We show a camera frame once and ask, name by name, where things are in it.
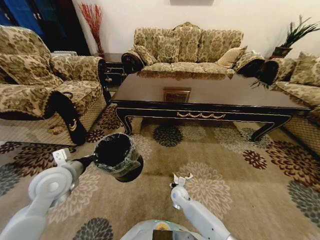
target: table leg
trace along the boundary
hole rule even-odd
[[[123,124],[123,127],[125,129],[125,134],[131,135],[132,133],[132,125],[131,122],[129,121],[129,117],[127,115],[126,109],[125,108],[116,108],[115,113],[121,123]]]
[[[262,127],[260,127],[257,131],[255,131],[251,136],[251,141],[259,142],[264,135],[271,132],[272,130],[275,130],[278,127],[281,127],[290,119],[291,119],[291,116],[282,116],[282,115],[276,116],[276,119],[274,122],[268,122]]]

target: sofa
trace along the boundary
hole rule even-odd
[[[284,128],[320,156],[320,57],[301,52],[298,59],[270,59],[260,80],[310,108],[307,115],[294,116]]]
[[[110,100],[105,63],[51,56],[33,31],[0,25],[0,141],[81,145]]]
[[[217,61],[231,48],[240,46],[244,34],[239,30],[201,29],[186,22],[173,29],[156,27],[138,27],[134,32],[134,46],[122,55],[122,63],[126,73],[139,71],[156,72],[192,72],[207,74],[246,74],[254,76],[263,65],[265,59],[251,52],[244,53],[231,68],[217,64]],[[178,57],[174,61],[159,58],[159,48],[163,37],[179,40]],[[143,58],[137,48],[143,46],[154,58]]]

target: gold trim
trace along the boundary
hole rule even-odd
[[[149,111],[176,111],[176,110],[171,110],[171,109],[150,109],[150,108],[128,108],[128,107],[117,107],[115,114],[116,116],[120,119],[120,117],[118,116],[118,112],[117,109],[127,109],[127,110],[149,110]],[[250,113],[250,112],[225,112],[227,114],[245,114],[245,115],[263,115],[263,116],[282,116],[282,117],[289,117],[289,119],[287,121],[285,121],[284,123],[280,124],[279,126],[277,126],[276,128],[272,129],[275,130],[281,126],[283,126],[284,124],[286,124],[287,122],[289,122],[291,120],[291,118],[293,117],[292,115],[283,115],[283,114],[270,114],[270,113]],[[145,117],[145,118],[168,118],[168,119],[179,119],[178,117],[173,117],[173,116],[143,116],[143,115],[126,115],[126,117]],[[223,121],[228,121],[228,122],[243,122],[243,123],[264,123],[264,124],[273,124],[269,129],[271,129],[274,125],[275,122],[272,121],[252,121],[252,120],[247,120],[247,121],[243,121],[243,120],[223,120]],[[269,129],[266,129],[264,132],[260,133],[261,135],[267,134],[271,131],[269,131]]]
[[[176,115],[179,117],[182,117],[182,118],[192,117],[194,119],[198,118],[198,117],[201,117],[203,119],[208,119],[208,118],[223,119],[226,116],[225,114],[222,114],[221,116],[216,116],[214,113],[212,113],[210,115],[203,115],[202,112],[197,115],[192,115],[191,112],[189,112],[187,114],[181,114],[180,112],[177,112]]]
[[[73,124],[69,124],[69,129],[71,132],[73,132],[74,130],[76,130],[77,128],[77,121],[75,119],[73,119]]]

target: wall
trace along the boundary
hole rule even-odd
[[[100,38],[109,53],[123,53],[133,46],[137,27],[173,28],[189,21],[203,29],[239,29],[242,45],[269,57],[286,38],[291,21],[299,14],[320,20],[319,0],[73,0],[89,49],[95,41],[78,4],[98,4],[103,11]],[[288,57],[300,51],[320,55],[320,31],[296,42]]]

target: dark wooden coffee table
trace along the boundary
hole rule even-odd
[[[200,119],[265,123],[251,140],[284,125],[295,114],[308,112],[290,96],[251,87],[256,78],[190,72],[138,72],[130,74],[111,102],[130,135],[128,117]]]

